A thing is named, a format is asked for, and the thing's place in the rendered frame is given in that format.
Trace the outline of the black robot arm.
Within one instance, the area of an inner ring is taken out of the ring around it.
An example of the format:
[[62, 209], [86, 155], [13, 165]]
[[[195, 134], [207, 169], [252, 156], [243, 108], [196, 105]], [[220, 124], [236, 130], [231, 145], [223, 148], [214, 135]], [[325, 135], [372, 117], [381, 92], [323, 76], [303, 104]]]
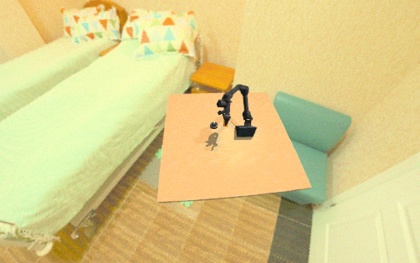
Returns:
[[[244, 122], [244, 126], [252, 126], [253, 118], [248, 108], [248, 87], [246, 85], [240, 85], [240, 84], [236, 85], [231, 91], [224, 93], [222, 99], [218, 100], [217, 107], [230, 108], [231, 102], [232, 102], [231, 99], [233, 98], [233, 95], [236, 94], [239, 90], [241, 91], [241, 94], [243, 96], [243, 106], [244, 106], [243, 119], [246, 120]], [[223, 111], [221, 110], [218, 111], [218, 115], [222, 115], [222, 114], [225, 115], [224, 109]], [[247, 120], [247, 119], [250, 119], [250, 120]]]

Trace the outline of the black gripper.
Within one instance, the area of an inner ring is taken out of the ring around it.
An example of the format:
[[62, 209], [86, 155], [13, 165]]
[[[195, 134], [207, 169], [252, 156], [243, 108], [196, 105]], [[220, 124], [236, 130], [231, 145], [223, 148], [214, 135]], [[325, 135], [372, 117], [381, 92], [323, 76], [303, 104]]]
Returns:
[[225, 126], [228, 124], [229, 120], [231, 119], [230, 116], [230, 108], [223, 108], [225, 110], [225, 115], [223, 114], [223, 119], [225, 120]]

